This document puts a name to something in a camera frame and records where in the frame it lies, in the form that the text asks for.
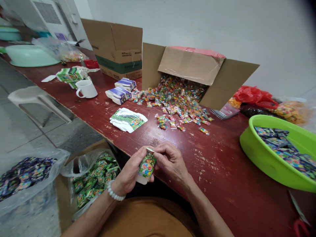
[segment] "red wooden table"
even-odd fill
[[[91,59],[95,58],[92,51],[82,51]],[[75,65],[80,64],[68,63],[66,67]],[[145,103],[137,105],[131,101],[122,106],[113,103],[105,91],[113,88],[116,80],[100,71],[90,73],[98,96],[84,99],[77,97],[74,89],[57,79],[41,82],[60,71],[61,64],[14,68],[129,156],[143,145],[157,146],[165,141],[175,144],[195,182],[236,237],[294,236],[292,223],[298,215],[287,194],[288,188],[260,171],[240,147],[239,136],[248,126],[248,118],[244,115],[238,114],[227,121],[212,116],[215,120],[211,125],[203,125],[210,132],[209,136],[200,132],[195,123],[186,124],[185,132],[178,129],[164,131],[157,127],[154,117],[156,113],[161,114],[160,108],[148,108]],[[141,88],[142,79],[136,82]],[[110,117],[120,107],[145,115],[148,122],[133,133],[122,132],[110,123]],[[164,173],[157,172],[156,176],[184,196],[181,188]],[[316,205],[315,195],[296,190],[293,193],[311,224],[315,224],[312,212]]]

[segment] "chair leg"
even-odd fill
[[[43,128],[45,126],[45,124],[41,123],[37,118],[35,118],[26,108],[24,108],[24,106],[22,105],[18,105],[19,108],[24,112],[26,113],[26,115],[34,121],[34,123],[36,123],[40,128]]]
[[[44,106],[46,106],[49,110],[54,112],[58,117],[60,117],[63,121],[66,123],[70,123],[71,119],[69,119],[63,112],[61,112],[52,102],[47,102],[42,97],[38,97],[38,99],[43,103]]]

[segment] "open cardboard box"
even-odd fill
[[[143,29],[81,19],[101,71],[116,79],[142,76]]]
[[[82,156],[92,150],[104,148],[111,149],[109,144],[105,139],[102,139],[91,146],[87,147],[83,151],[75,154],[67,160],[67,165],[71,160],[76,158],[77,156]],[[64,177],[61,174],[57,176],[55,180],[56,185],[56,195],[57,195],[57,203],[58,203],[58,213],[59,213],[59,226],[61,232],[64,233],[69,226],[73,223],[72,216],[77,211],[70,204],[69,190],[68,190],[68,177]]]
[[[142,89],[157,87],[162,73],[168,73],[209,85],[200,105],[220,110],[259,65],[223,58],[221,54],[212,57],[209,52],[143,43]]]

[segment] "white bead bracelet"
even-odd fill
[[[111,180],[110,182],[108,182],[108,192],[109,192],[110,196],[113,197],[115,200],[117,200],[117,201],[123,201],[123,200],[125,199],[126,195],[123,196],[123,197],[120,197],[120,196],[116,195],[116,194],[113,192],[113,190],[111,189],[111,184],[113,183],[113,181],[114,181],[114,180]]]

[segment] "hand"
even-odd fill
[[[162,143],[153,150],[157,164],[162,166],[166,173],[181,186],[186,185],[190,174],[185,166],[181,152],[170,143]]]
[[[129,158],[121,173],[119,173],[119,175],[113,181],[111,188],[116,195],[125,196],[135,187],[138,168],[147,154],[147,147],[153,149],[152,146],[143,146],[140,148],[134,155],[132,155],[131,158]],[[150,182],[153,181],[154,175],[152,174],[150,177]]]

